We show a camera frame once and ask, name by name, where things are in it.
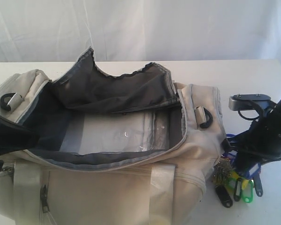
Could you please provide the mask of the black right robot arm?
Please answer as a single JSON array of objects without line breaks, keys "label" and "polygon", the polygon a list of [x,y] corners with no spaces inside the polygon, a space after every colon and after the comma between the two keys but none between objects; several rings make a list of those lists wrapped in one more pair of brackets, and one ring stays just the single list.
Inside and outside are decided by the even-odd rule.
[{"label": "black right robot arm", "polygon": [[234,169],[245,174],[256,164],[281,160],[281,100],[275,103],[264,94],[237,94],[229,98],[229,108],[244,120],[248,130],[228,139],[237,152]]}]

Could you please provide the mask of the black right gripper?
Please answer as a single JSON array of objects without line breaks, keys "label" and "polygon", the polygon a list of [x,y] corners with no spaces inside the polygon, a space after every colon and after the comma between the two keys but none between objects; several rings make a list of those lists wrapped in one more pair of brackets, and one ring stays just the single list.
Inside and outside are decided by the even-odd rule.
[{"label": "black right gripper", "polygon": [[281,160],[281,122],[258,121],[250,128],[227,138],[227,151],[235,150],[233,167],[238,173],[248,173],[256,164]]}]

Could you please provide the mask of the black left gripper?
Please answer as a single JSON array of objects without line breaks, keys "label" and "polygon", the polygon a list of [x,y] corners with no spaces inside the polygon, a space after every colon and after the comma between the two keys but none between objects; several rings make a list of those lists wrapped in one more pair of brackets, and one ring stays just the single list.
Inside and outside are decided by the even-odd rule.
[{"label": "black left gripper", "polygon": [[[0,116],[0,156],[34,147],[39,135],[34,131]],[[4,162],[0,160],[0,172]]]}]

